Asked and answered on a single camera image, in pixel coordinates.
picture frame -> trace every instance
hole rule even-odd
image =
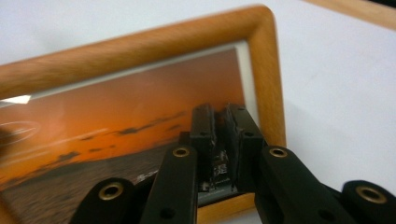
[[[246,41],[259,123],[268,144],[286,146],[276,25],[271,10],[253,6],[0,66],[0,99],[47,91],[204,49]],[[7,205],[0,203],[6,223]],[[252,194],[198,210],[216,222],[254,207]]]

